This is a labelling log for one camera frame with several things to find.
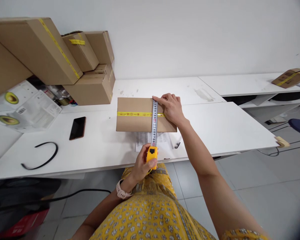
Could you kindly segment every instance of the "white table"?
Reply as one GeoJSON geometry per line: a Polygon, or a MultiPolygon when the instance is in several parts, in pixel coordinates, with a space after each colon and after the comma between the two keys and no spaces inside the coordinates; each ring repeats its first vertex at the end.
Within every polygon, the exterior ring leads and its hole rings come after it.
{"type": "Polygon", "coordinates": [[[151,98],[165,93],[181,97],[182,105],[226,102],[198,77],[117,80],[113,87],[111,104],[65,106],[62,113],[117,110],[118,97],[151,98]]]}
{"type": "Polygon", "coordinates": [[[248,74],[231,76],[199,77],[222,97],[257,95],[241,104],[259,122],[265,122],[300,105],[300,99],[293,101],[272,100],[279,93],[300,92],[299,86],[282,88],[271,82],[282,73],[248,74]]]}
{"type": "MultiPolygon", "coordinates": [[[[213,156],[278,146],[271,132],[232,102],[184,105],[183,112],[213,156]]],[[[0,179],[47,177],[132,166],[137,156],[136,135],[116,132],[115,129],[116,110],[59,114],[46,132],[23,134],[6,152],[0,159],[0,179]],[[85,136],[69,141],[73,119],[83,116],[87,117],[85,136]],[[56,157],[42,168],[23,169],[21,163],[36,167],[52,156],[53,144],[34,148],[48,141],[59,145],[56,157]]],[[[173,144],[179,136],[179,133],[171,133],[173,144]]],[[[186,159],[183,142],[178,149],[159,150],[159,161],[186,159]]]]}
{"type": "Polygon", "coordinates": [[[300,87],[282,88],[271,82],[282,73],[199,77],[221,97],[300,92],[300,87]]]}

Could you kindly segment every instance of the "person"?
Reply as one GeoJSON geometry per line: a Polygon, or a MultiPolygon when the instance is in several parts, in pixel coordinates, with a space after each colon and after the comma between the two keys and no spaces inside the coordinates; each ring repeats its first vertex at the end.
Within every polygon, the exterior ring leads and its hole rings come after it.
{"type": "MultiPolygon", "coordinates": [[[[219,239],[268,239],[184,117],[180,97],[168,93],[153,99],[164,106],[165,117],[182,135],[219,239]]],[[[134,167],[125,169],[123,181],[90,213],[72,240],[215,239],[178,202],[165,165],[157,164],[157,159],[145,162],[149,146],[142,147],[134,167]],[[148,174],[156,164],[157,169],[148,174]]]]}

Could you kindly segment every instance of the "wristwatch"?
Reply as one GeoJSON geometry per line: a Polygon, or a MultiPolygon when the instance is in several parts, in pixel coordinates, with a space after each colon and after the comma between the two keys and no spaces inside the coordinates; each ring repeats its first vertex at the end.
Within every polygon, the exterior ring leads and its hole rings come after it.
{"type": "Polygon", "coordinates": [[[123,179],[121,179],[118,183],[117,183],[117,195],[119,198],[121,199],[126,199],[131,197],[133,194],[132,191],[130,193],[126,193],[125,191],[123,191],[120,187],[120,184],[123,182],[123,179]]]}

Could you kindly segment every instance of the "avocado box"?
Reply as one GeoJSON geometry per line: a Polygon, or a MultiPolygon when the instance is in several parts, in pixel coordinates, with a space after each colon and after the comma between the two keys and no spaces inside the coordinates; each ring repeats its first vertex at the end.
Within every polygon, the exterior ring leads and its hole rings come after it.
{"type": "Polygon", "coordinates": [[[19,108],[0,112],[0,125],[21,133],[47,130],[61,108],[44,92],[38,91],[19,108]]]}
{"type": "Polygon", "coordinates": [[[0,95],[0,112],[18,109],[38,90],[27,80],[0,95]]]}

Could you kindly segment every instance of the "black phone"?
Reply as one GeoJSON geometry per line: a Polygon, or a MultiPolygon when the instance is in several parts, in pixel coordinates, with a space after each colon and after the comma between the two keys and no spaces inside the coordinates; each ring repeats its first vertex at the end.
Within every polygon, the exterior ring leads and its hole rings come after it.
{"type": "Polygon", "coordinates": [[[85,125],[86,125],[86,117],[75,118],[73,120],[69,140],[82,138],[84,136],[85,125]]]}

